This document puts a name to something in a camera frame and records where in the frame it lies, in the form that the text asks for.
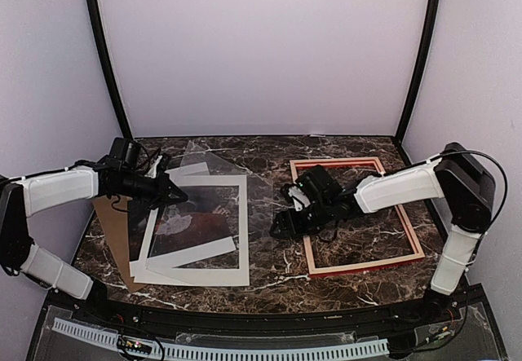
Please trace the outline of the red wooden picture frame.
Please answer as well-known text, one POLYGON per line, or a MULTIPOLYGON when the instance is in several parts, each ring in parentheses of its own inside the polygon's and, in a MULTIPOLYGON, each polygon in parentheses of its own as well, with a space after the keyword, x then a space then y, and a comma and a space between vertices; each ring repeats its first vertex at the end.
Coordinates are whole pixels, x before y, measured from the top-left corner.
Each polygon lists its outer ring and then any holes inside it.
MULTIPOLYGON (((310 169, 315 165, 322 165, 325 168, 356 168, 368 165, 372 171, 376 171, 379 176, 383 176, 386 170, 376 156, 371 157, 352 157, 337 159, 311 159, 311 160, 291 160, 290 172, 292 179, 296 180, 300 169, 310 169)), ((353 263, 341 266, 317 267, 312 249, 312 242, 309 236, 303 237, 303 247, 307 259, 308 275, 310 277, 326 277, 332 275, 346 275, 362 271, 381 270, 390 266, 401 266, 411 262, 418 262, 425 258, 425 253, 413 229, 413 226, 402 205, 396 205, 395 211, 398 214, 404 233, 412 248, 411 254, 402 255, 396 258, 386 258, 368 262, 353 263)))

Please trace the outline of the clear glass pane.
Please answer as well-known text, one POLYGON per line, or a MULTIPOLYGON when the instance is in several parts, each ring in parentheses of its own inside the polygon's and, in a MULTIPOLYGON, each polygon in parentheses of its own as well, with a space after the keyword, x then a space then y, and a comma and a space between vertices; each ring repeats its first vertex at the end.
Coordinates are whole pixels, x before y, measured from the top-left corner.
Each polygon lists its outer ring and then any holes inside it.
POLYGON ((237 269, 242 233, 250 267, 272 265, 272 183, 194 142, 170 176, 188 200, 158 214, 146 259, 150 271, 237 269))

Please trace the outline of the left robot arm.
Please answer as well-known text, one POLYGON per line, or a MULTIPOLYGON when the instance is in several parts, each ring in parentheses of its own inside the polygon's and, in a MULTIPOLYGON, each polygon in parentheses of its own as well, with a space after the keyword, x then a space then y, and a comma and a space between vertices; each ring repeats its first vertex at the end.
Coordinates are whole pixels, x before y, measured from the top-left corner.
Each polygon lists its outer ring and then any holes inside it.
POLYGON ((82 309, 98 325, 115 318, 111 302, 95 293, 98 285, 49 251, 42 220, 53 224, 51 215, 68 209, 85 209, 100 197, 130 198, 148 210, 185 202, 187 194, 166 171, 160 157, 150 174, 140 172, 124 160, 105 156, 99 161, 78 161, 74 165, 41 174, 7 178, 1 183, 1 269, 10 277, 26 276, 51 290, 84 301, 82 309))

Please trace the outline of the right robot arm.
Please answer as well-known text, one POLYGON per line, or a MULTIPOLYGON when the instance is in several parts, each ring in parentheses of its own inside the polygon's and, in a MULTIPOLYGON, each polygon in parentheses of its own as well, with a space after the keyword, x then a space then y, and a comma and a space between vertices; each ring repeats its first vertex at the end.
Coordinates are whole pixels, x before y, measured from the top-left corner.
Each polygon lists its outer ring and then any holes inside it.
POLYGON ((452 142, 424 161, 374 172, 349 184, 341 184, 323 165, 314 165, 282 187, 290 207, 275 215, 269 234, 280 240, 302 239, 329 224, 430 201, 445 224, 445 243, 428 286, 430 294, 417 304, 416 316, 432 324, 447 311, 446 297, 473 265, 503 207, 495 202, 496 180, 483 161, 498 164, 483 152, 452 142))

